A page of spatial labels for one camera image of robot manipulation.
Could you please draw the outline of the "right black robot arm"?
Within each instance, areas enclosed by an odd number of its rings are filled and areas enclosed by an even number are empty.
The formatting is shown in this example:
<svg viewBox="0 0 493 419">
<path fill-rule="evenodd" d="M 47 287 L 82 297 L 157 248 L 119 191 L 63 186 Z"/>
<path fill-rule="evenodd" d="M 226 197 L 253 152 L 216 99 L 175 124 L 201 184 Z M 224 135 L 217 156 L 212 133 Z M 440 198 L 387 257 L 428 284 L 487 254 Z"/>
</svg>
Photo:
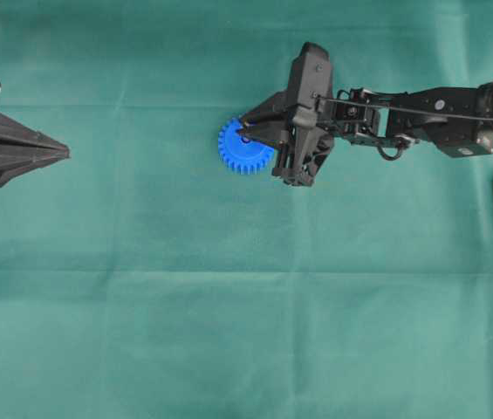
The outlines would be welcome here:
<svg viewBox="0 0 493 419">
<path fill-rule="evenodd" d="M 374 148 L 386 161 L 421 141 L 452 158 L 493 153 L 493 82 L 377 93 L 334 92 L 332 79 L 328 51 L 306 42 L 287 87 L 239 119 L 241 137 L 276 149 L 272 174 L 288 185 L 312 186 L 338 138 Z"/>
</svg>

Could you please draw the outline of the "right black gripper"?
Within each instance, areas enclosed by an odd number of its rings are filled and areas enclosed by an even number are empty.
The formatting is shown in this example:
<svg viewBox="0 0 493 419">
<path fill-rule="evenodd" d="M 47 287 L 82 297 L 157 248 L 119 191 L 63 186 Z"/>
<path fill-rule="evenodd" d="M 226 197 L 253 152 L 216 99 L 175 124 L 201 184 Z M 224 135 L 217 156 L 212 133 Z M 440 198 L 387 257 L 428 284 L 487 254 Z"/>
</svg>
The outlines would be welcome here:
<svg viewBox="0 0 493 419">
<path fill-rule="evenodd" d="M 287 185 L 311 187 L 332 152 L 328 132 L 332 107 L 332 63 L 320 45 L 306 42 L 293 60 L 286 91 L 276 92 L 241 115 L 237 133 L 279 149 L 272 170 Z"/>
</svg>

